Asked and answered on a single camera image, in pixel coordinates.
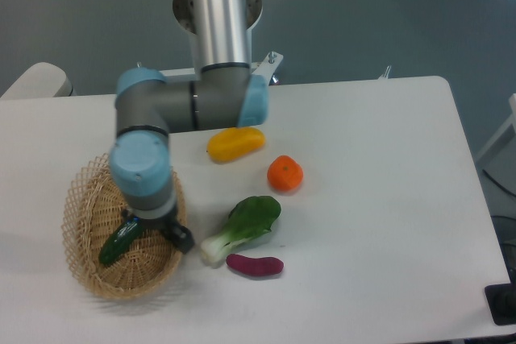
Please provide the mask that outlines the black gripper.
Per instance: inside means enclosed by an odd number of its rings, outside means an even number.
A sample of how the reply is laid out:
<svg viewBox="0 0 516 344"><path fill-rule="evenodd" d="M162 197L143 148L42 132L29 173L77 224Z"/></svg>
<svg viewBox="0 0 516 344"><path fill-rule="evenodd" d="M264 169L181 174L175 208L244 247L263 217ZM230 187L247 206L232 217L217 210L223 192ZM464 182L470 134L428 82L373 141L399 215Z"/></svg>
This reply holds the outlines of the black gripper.
<svg viewBox="0 0 516 344"><path fill-rule="evenodd" d="M178 208L175 205L165 215L155 219L138 218L128 208L121 211L124 221L139 223L145 230L158 230L178 251L187 254L194 248L194 237L191 231L177 220Z"/></svg>

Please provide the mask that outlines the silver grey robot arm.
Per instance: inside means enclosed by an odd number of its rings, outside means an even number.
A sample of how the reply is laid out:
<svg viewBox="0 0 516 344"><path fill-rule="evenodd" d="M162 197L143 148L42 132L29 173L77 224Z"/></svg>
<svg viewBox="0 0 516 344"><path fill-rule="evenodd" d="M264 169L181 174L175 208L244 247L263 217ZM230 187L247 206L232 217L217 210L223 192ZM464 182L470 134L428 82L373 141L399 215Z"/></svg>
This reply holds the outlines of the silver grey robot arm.
<svg viewBox="0 0 516 344"><path fill-rule="evenodd" d="M126 71L117 84L116 140L109 155L130 217L184 253L194 238L177 220L169 135L259 125L268 114L268 82L251 72L246 0L191 0L191 8L196 79L170 81L149 68Z"/></svg>

